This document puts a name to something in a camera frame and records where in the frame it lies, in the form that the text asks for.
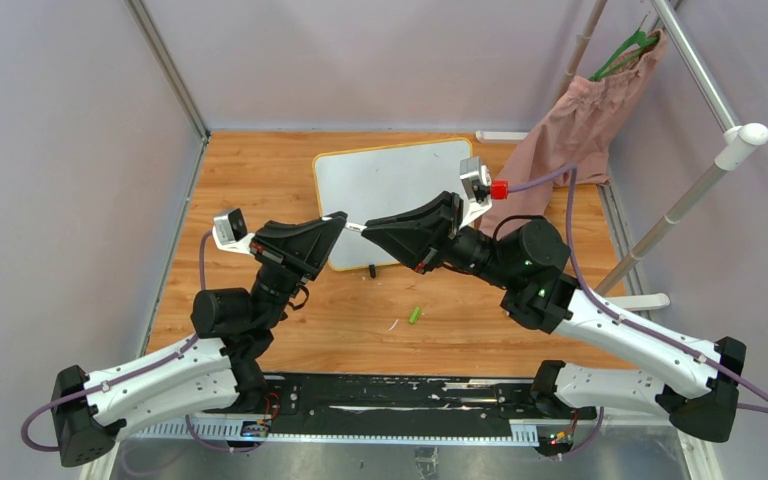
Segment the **yellow-framed whiteboard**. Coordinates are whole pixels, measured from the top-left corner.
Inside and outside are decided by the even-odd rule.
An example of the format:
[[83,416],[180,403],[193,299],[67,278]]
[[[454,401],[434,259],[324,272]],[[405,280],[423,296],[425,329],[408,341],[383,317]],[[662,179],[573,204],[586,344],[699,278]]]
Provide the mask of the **yellow-framed whiteboard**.
[[443,191],[466,197],[460,163],[473,156],[463,137],[324,153],[313,160],[320,214],[350,222],[404,213]]

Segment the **green marker cap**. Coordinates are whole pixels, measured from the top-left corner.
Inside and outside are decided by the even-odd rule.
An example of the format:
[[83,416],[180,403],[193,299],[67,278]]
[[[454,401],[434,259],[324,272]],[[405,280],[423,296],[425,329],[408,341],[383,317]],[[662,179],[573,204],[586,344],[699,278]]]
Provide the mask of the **green marker cap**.
[[415,324],[420,318],[420,316],[421,316],[421,308],[415,307],[408,318],[408,323],[411,325]]

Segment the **white green marker pen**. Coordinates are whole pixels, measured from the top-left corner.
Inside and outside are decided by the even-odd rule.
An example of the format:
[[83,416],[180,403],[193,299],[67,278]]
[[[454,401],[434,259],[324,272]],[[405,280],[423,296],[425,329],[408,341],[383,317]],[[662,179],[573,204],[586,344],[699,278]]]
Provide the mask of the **white green marker pen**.
[[361,233],[366,229],[366,226],[353,222],[346,222],[344,228],[353,232]]

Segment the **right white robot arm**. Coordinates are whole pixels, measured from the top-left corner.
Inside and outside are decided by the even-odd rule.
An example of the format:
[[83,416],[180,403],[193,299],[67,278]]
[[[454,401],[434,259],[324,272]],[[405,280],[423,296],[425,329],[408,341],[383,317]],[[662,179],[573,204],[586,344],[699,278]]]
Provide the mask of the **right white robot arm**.
[[741,341],[679,334],[595,294],[566,273],[570,248],[541,216],[525,216],[508,234],[486,235],[463,223],[463,210],[458,195],[444,192],[412,211],[366,222],[361,235],[417,273],[448,267],[500,288],[501,308],[526,329],[576,339],[628,363],[592,369],[542,362],[530,390],[537,413],[621,409],[666,419],[701,440],[729,439],[746,355]]

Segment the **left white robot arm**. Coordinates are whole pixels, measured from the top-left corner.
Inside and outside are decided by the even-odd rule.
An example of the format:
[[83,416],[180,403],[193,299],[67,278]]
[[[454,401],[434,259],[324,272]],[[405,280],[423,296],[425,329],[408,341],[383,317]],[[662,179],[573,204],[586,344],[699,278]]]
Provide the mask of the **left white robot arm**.
[[347,222],[337,211],[250,231],[239,209],[215,216],[202,240],[252,256],[259,264],[252,286],[201,288],[190,315],[193,334],[170,347],[104,370],[61,370],[49,410],[62,466],[92,462],[170,418],[231,406],[258,411],[267,382],[257,360],[273,342],[273,329],[303,308],[297,296],[309,292]]

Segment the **pink cloth shorts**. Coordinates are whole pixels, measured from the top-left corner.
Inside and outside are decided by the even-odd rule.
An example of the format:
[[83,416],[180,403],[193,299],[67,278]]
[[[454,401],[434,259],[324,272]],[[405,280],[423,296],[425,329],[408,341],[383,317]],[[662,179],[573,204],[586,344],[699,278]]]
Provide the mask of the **pink cloth shorts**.
[[496,178],[513,188],[574,164],[578,184],[608,184],[611,143],[643,97],[668,50],[664,30],[650,37],[654,43],[616,72],[599,81],[575,77],[515,148]]

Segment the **green clothes hanger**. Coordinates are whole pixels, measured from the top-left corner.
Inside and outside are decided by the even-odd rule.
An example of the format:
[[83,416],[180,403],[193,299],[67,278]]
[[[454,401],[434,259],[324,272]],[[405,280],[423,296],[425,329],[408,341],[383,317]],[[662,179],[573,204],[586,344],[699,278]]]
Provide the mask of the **green clothes hanger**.
[[637,60],[650,47],[657,44],[659,39],[660,35],[658,33],[647,33],[640,29],[636,30],[620,44],[599,69],[588,77],[588,80],[599,82],[607,76],[618,73],[627,65]]

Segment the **white metal clothes rack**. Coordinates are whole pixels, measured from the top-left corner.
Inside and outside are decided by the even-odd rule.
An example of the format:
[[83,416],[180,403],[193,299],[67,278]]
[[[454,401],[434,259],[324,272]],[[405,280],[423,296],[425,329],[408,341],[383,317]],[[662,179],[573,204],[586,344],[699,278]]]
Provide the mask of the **white metal clothes rack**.
[[[768,127],[768,1],[682,1],[677,16],[737,119]],[[676,48],[610,150],[611,188],[633,239],[723,150],[723,132]],[[768,142],[727,173],[639,264],[674,328],[750,339],[768,323]]]

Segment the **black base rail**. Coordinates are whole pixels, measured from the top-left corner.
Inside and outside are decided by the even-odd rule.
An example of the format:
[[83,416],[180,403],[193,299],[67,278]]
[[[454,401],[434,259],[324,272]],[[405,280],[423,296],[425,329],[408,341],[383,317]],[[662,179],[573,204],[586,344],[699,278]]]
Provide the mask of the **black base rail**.
[[176,414],[134,439],[254,443],[533,447],[568,450],[593,407],[542,406],[529,378],[275,372],[268,399],[250,412],[227,407]]

